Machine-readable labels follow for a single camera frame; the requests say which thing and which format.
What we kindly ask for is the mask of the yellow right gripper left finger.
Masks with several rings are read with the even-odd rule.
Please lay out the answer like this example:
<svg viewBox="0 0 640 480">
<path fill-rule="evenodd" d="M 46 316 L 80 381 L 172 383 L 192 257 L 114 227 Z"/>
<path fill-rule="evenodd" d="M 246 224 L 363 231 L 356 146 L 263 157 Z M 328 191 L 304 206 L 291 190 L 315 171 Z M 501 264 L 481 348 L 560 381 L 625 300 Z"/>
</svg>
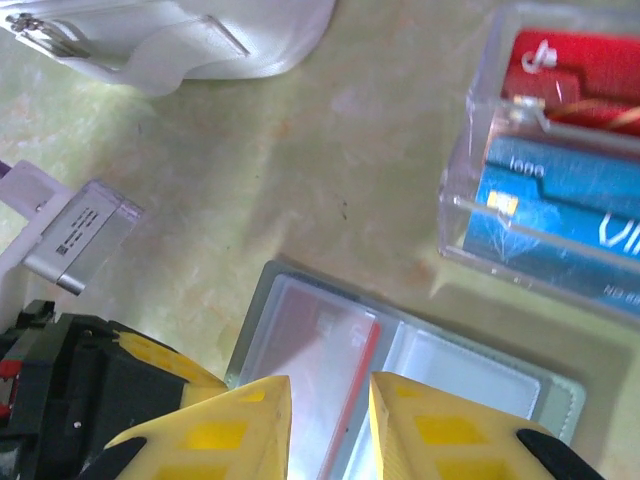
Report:
<svg viewBox="0 0 640 480">
<path fill-rule="evenodd" d="M 291 426 L 269 376 L 121 432 L 75 480 L 287 480 Z"/>
</svg>

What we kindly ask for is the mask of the green leather card holder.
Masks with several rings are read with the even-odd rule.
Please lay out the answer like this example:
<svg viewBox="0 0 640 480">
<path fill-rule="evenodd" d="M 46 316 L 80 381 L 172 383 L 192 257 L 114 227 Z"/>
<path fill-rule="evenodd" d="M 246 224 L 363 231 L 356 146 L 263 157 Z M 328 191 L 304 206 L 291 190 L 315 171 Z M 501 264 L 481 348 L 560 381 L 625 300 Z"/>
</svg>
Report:
<svg viewBox="0 0 640 480">
<path fill-rule="evenodd" d="M 534 421 L 570 441 L 577 381 L 457 335 L 297 266 L 266 263 L 226 374 L 239 387 L 285 375 L 288 480 L 376 480 L 369 378 L 390 371 Z"/>
</svg>

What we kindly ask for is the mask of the blue VIP credit card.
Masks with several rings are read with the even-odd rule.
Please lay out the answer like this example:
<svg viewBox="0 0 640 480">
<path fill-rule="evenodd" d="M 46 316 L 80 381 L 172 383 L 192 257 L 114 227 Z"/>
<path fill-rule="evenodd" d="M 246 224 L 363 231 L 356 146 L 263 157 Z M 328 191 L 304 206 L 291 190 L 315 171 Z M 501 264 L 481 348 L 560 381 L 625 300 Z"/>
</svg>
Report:
<svg viewBox="0 0 640 480">
<path fill-rule="evenodd" d="M 640 317 L 640 160 L 499 136 L 475 200 L 466 251 Z"/>
</svg>

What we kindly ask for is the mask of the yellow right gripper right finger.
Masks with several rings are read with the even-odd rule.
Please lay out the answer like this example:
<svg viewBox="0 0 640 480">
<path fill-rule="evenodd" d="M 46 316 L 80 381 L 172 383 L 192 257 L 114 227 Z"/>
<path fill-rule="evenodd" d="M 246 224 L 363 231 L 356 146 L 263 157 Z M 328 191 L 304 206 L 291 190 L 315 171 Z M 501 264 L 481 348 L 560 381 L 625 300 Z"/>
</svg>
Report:
<svg viewBox="0 0 640 480">
<path fill-rule="evenodd" d="M 370 377 L 378 480 L 605 480 L 539 424 L 391 372 Z"/>
</svg>

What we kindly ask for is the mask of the clear acrylic card box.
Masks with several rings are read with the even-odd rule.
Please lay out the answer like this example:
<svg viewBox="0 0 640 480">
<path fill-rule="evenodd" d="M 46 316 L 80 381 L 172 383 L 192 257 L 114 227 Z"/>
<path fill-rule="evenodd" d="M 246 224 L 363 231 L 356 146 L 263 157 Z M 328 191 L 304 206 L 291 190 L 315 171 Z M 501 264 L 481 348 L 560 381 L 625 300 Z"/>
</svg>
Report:
<svg viewBox="0 0 640 480">
<path fill-rule="evenodd" d="M 535 278 L 478 257 L 463 247 L 472 213 L 493 212 L 478 204 L 475 198 L 488 147 L 499 136 L 522 137 L 627 160 L 640 160 L 638 137 L 555 123 L 546 119 L 532 101 L 517 102 L 501 96 L 515 37 L 520 30 L 529 28 L 616 36 L 637 35 L 640 34 L 640 6 L 607 9 L 518 2 L 497 11 L 467 94 L 465 123 L 441 179 L 438 214 L 440 253 L 527 289 L 621 317 L 640 328 L 640 317 L 555 289 Z"/>
</svg>

